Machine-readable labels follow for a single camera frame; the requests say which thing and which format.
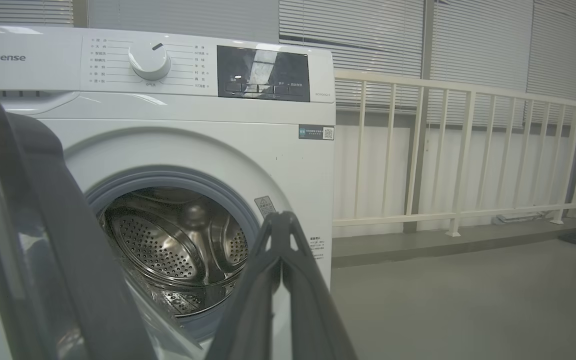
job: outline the white railing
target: white railing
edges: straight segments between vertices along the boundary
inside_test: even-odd
[[[356,161],[356,178],[354,183],[354,211],[352,211],[352,218],[335,218],[333,221],[333,226],[366,226],[375,224],[391,224],[391,223],[406,223],[406,222],[418,222],[418,221],[432,221],[432,220],[442,220],[450,219],[450,224],[448,228],[448,235],[453,237],[459,236],[458,228],[460,225],[460,219],[468,217],[483,217],[483,216],[496,216],[504,214],[519,214],[527,212],[553,212],[554,217],[552,219],[553,223],[562,224],[563,211],[566,209],[576,208],[576,183],[574,185],[574,192],[571,202],[566,202],[567,192],[569,191],[569,185],[571,182],[571,173],[574,167],[575,152],[576,152],[576,101],[568,100],[565,98],[558,98],[554,96],[537,95],[532,93],[524,93],[521,91],[514,91],[511,89],[503,88],[493,88],[488,86],[479,86],[474,84],[466,84],[462,82],[448,82],[442,80],[424,80],[424,79],[412,79],[407,77],[396,77],[390,75],[382,75],[379,73],[365,73],[359,71],[346,71],[337,70],[334,73],[337,80],[358,82],[361,84],[361,97],[359,106],[359,131],[358,131],[358,148],[357,148],[357,161]],[[362,141],[364,140],[364,128],[366,120],[366,88],[367,84],[380,84],[390,86],[391,88],[391,98],[390,98],[390,109],[388,112],[388,137],[386,144],[386,154],[385,154],[385,164],[384,164],[384,175],[383,175],[383,187],[382,187],[382,201],[381,201],[381,214],[380,216],[371,217],[361,217],[358,216],[358,204],[361,200],[361,172],[362,172],[362,147],[365,146]],[[409,161],[410,171],[407,186],[407,201],[403,214],[396,214],[389,216],[386,214],[386,203],[387,203],[387,189],[389,184],[389,174],[391,166],[391,150],[393,142],[393,121],[395,117],[395,103],[396,103],[396,90],[398,87],[405,88],[417,88],[418,89],[418,101],[416,107],[416,116],[414,123],[414,133],[413,133],[413,144],[412,144],[412,154],[410,154]],[[427,213],[413,213],[413,199],[415,194],[415,177],[416,169],[418,166],[418,149],[419,149],[419,138],[422,131],[420,124],[422,123],[423,114],[422,104],[424,89],[435,89],[434,91],[443,91],[443,102],[441,103],[441,117],[439,122],[439,135],[438,135],[438,150],[436,152],[436,163],[435,174],[439,173],[439,167],[442,163],[442,149],[446,146],[444,141],[444,135],[446,133],[446,119],[448,117],[448,107],[450,105],[450,94],[459,93],[465,97],[465,107],[464,116],[462,121],[461,130],[461,144],[459,148],[459,159],[455,166],[456,170],[456,180],[454,187],[454,196],[452,198],[452,207],[448,211],[436,211],[435,204],[437,203],[438,189],[441,189],[442,183],[439,182],[439,176],[435,175],[432,180],[432,191],[431,191],[431,203],[430,211]],[[467,169],[468,169],[468,159],[469,151],[471,146],[471,134],[473,132],[473,118],[475,109],[475,98],[476,96],[487,96],[489,97],[489,118],[487,121],[487,131],[485,146],[483,147],[483,160],[482,167],[478,177],[478,189],[474,190],[477,192],[477,200],[473,208],[466,209],[464,207],[465,196],[467,189]],[[510,104],[510,111],[508,111],[509,119],[506,121],[505,125],[505,137],[503,141],[503,155],[500,162],[500,175],[498,180],[497,189],[495,189],[496,198],[494,205],[488,206],[489,208],[483,208],[483,198],[484,198],[484,188],[487,181],[487,175],[490,171],[489,157],[490,157],[490,144],[493,133],[493,121],[495,117],[496,106],[499,100],[505,98],[504,101],[508,101]],[[518,160],[518,173],[516,176],[516,182],[514,184],[514,194],[512,194],[512,206],[507,207],[503,205],[503,199],[509,199],[509,197],[503,198],[503,189],[505,187],[505,178],[508,177],[508,164],[512,157],[510,154],[511,148],[511,136],[513,132],[513,120],[515,118],[515,103],[519,101],[525,101],[526,103],[526,114],[523,114],[525,119],[525,125],[523,126],[523,135],[521,138],[521,153],[518,159],[512,159],[512,161]],[[528,178],[527,173],[527,154],[530,143],[530,126],[535,121],[533,120],[533,109],[537,107],[543,107],[545,116],[542,116],[541,120],[541,131],[539,133],[539,142],[537,144],[536,151],[536,166],[532,170],[533,177],[530,184],[524,184],[526,178]],[[553,139],[554,151],[546,153],[544,151],[544,144],[547,139],[547,124],[549,119],[549,113],[553,111],[553,114],[557,114],[557,129]],[[566,111],[572,111],[573,116],[571,117],[569,124],[565,124],[564,117]],[[564,127],[569,127],[569,135],[567,140],[567,148],[564,150],[567,154],[559,151],[560,144],[562,143],[562,132]],[[560,166],[559,171],[556,172],[558,159],[564,160],[563,166]],[[550,169],[550,173],[541,173],[542,164],[546,161],[553,162],[553,166]],[[554,186],[555,177],[561,178],[560,186]],[[530,205],[519,205],[522,201],[525,202],[524,198],[521,198],[520,189],[522,185],[530,186],[530,193],[528,203]],[[537,192],[537,187],[540,190],[546,189],[546,199],[545,202],[536,204],[535,193]],[[556,198],[556,201],[550,201],[551,198]]]

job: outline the gray floor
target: gray floor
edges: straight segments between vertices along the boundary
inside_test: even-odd
[[[576,245],[335,268],[331,291],[361,360],[576,359]]]
[[[458,237],[446,236],[446,230],[414,233],[363,235],[333,239],[332,267],[398,262],[419,257],[446,256],[475,251],[507,248],[557,239],[576,231],[576,218],[567,218],[562,225],[549,219],[460,227]]]

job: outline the qr code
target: qr code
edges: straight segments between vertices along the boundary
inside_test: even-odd
[[[324,127],[324,137],[325,141],[333,141],[335,139],[335,128],[334,127]]]

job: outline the sticker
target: sticker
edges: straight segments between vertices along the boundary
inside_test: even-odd
[[[334,126],[299,125],[299,139],[313,141],[333,141],[335,139]]]
[[[273,205],[273,202],[270,201],[270,196],[263,196],[263,197],[259,197],[254,199],[254,203],[256,204],[256,207],[259,208],[259,212],[261,212],[261,215],[266,218],[268,216],[268,214],[272,214],[277,212],[275,210],[275,206]]]
[[[324,252],[326,251],[326,241],[322,240],[320,236],[311,236],[310,241],[308,241],[310,246],[310,251],[315,260],[320,260],[324,258]]]

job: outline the white wall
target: white wall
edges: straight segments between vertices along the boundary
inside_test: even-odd
[[[366,114],[366,123],[375,114]],[[435,177],[435,164],[439,142],[438,129],[426,129],[425,150],[423,152],[423,173],[421,179],[421,195],[419,214],[430,214],[432,211],[431,197]],[[396,127],[392,133],[392,149],[390,155],[390,174],[386,188],[386,198],[383,196],[384,170],[386,161],[386,141],[388,128],[384,126],[366,126],[363,133],[361,151],[361,173],[359,176],[359,203],[357,217],[379,217],[382,210],[382,199],[386,200],[386,216],[403,215],[406,194],[406,176],[409,150],[410,130]],[[357,169],[357,142],[359,126],[337,125],[334,160],[334,218],[348,219],[354,217],[355,205],[355,171]],[[511,208],[515,183],[519,172],[521,159],[522,134],[513,133],[510,137],[510,151],[505,173],[501,208]],[[457,180],[457,162],[460,152],[461,130],[447,129],[443,139],[441,165],[439,166],[439,185],[437,189],[437,205],[434,212],[450,212],[452,210],[455,182]],[[531,134],[528,140],[525,171],[521,188],[519,189],[519,207],[531,205],[530,192],[535,177],[538,162],[539,134]],[[482,209],[496,208],[496,196],[501,173],[501,160],[504,151],[505,132],[493,132],[491,139],[486,182],[484,184],[484,201]],[[467,169],[467,192],[464,210],[475,210],[482,171],[482,160],[486,142],[486,132],[474,130],[471,135],[470,153]],[[539,180],[536,187],[535,203],[545,204],[547,180],[553,169],[554,137],[547,136],[544,144],[544,157],[541,162]],[[563,168],[569,156],[569,139],[562,137],[559,155],[555,168],[555,177],[551,202],[555,203],[562,191],[564,177]],[[490,216],[464,218],[460,226],[489,224]],[[447,229],[449,220],[420,221],[418,230]],[[334,237],[353,237],[358,235],[375,235],[402,232],[403,224],[361,225],[350,227],[334,227]]]

